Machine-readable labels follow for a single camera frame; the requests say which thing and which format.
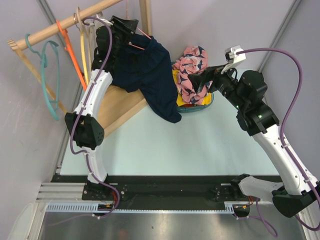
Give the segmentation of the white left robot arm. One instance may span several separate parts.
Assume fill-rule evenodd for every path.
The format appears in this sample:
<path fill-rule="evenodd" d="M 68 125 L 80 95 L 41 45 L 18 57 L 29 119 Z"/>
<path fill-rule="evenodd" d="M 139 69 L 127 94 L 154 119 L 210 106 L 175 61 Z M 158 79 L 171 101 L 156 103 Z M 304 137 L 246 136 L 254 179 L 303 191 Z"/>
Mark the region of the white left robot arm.
<path fill-rule="evenodd" d="M 91 77 L 79 104 L 73 112 L 65 114 L 70 139 L 69 147 L 74 155 L 83 154 L 88 170 L 87 180 L 96 184 L 93 194 L 100 200 L 110 196 L 111 188 L 104 184 L 107 170 L 104 167 L 100 145 L 105 138 L 105 130 L 98 122 L 98 113 L 107 89 L 113 81 L 115 60 L 119 50 L 127 45 L 138 26 L 138 20 L 127 20 L 112 16 L 107 21 L 99 17 L 85 17 L 84 25 L 88 20 L 100 22 L 101 31 L 106 35 L 97 35 L 97 51 L 102 54 L 102 62 L 94 59 L 91 68 Z"/>

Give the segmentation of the pink wire hanger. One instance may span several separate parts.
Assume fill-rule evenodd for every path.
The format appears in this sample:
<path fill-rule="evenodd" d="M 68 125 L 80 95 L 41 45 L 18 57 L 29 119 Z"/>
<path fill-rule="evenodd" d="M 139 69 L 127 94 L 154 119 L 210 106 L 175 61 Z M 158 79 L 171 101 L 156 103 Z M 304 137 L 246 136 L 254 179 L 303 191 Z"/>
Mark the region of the pink wire hanger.
<path fill-rule="evenodd" d="M 125 0 L 125 17 L 126 17 L 126 20 L 131 20 L 130 16 L 129 16 L 129 1 L 128 0 Z M 142 31 L 139 27 L 137 27 L 137 30 L 142 34 L 142 35 L 136 34 L 136 37 L 139 37 L 139 40 L 142 40 L 143 36 L 148 38 L 149 40 L 152 39 L 148 34 L 146 34 L 144 31 Z M 141 47 L 140 45 L 133 44 L 131 41 L 128 43 L 128 45 L 131 47 L 137 48 L 139 50 L 142 50 L 142 51 L 145 50 L 145 48 Z"/>

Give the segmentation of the navy blue shorts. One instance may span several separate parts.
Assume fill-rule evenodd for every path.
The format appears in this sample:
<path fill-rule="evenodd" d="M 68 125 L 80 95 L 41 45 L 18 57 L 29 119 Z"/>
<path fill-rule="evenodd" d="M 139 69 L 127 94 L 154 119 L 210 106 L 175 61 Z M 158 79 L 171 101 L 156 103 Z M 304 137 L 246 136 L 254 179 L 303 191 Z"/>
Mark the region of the navy blue shorts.
<path fill-rule="evenodd" d="M 178 91 L 170 53 L 153 36 L 151 40 L 144 36 L 139 40 L 136 35 L 133 35 L 131 42 L 145 50 L 130 45 L 121 49 L 112 84 L 128 93 L 140 90 L 158 116 L 170 123 L 178 123 L 182 116 L 176 109 Z"/>

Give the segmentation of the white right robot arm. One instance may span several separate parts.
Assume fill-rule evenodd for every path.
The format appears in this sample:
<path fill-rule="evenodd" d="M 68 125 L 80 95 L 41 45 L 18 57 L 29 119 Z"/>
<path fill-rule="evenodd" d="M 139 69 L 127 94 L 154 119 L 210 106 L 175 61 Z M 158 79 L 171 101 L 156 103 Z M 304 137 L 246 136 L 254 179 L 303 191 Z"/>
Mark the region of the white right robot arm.
<path fill-rule="evenodd" d="M 300 159 L 288 154 L 287 141 L 281 142 L 279 119 L 263 102 L 268 89 L 264 77 L 255 70 L 246 70 L 237 79 L 235 68 L 226 72 L 223 68 L 207 67 L 188 78 L 195 90 L 208 86 L 210 93 L 220 92 L 235 107 L 240 128 L 262 147 L 282 180 L 272 182 L 242 174 L 232 180 L 230 194 L 237 201 L 252 196 L 271 202 L 283 216 L 291 218 L 316 201 L 316 194 L 295 164 Z"/>

